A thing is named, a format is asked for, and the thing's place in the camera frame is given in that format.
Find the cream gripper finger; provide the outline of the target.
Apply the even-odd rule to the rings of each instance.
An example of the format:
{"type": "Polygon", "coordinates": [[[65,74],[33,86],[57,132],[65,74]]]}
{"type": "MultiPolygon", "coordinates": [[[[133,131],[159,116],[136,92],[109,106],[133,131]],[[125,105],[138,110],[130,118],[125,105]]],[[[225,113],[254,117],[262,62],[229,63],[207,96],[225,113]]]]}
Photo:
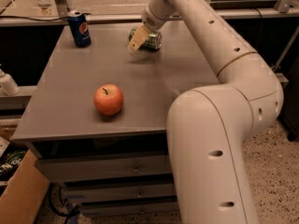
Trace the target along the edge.
{"type": "Polygon", "coordinates": [[[150,29],[142,24],[138,26],[135,30],[135,33],[132,36],[132,39],[129,42],[127,47],[129,52],[137,51],[149,38],[150,36],[150,29]]]}

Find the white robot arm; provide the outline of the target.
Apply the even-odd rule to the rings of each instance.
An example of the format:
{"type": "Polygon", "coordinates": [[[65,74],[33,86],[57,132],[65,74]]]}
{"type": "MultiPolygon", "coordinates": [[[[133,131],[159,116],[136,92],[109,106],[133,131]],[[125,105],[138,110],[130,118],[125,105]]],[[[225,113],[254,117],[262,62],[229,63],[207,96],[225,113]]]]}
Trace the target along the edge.
{"type": "Polygon", "coordinates": [[[166,121],[183,224],[260,224],[241,146],[270,126],[283,105],[277,76],[204,0],[150,0],[128,49],[179,13],[218,84],[183,92],[166,121]]]}

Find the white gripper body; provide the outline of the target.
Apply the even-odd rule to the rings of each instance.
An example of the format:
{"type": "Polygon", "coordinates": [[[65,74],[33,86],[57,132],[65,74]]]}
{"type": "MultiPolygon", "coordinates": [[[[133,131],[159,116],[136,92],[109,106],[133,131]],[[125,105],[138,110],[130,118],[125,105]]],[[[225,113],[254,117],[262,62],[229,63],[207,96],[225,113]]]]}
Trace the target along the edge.
{"type": "Polygon", "coordinates": [[[161,29],[176,9],[167,0],[149,0],[141,20],[150,30],[161,29]]]}

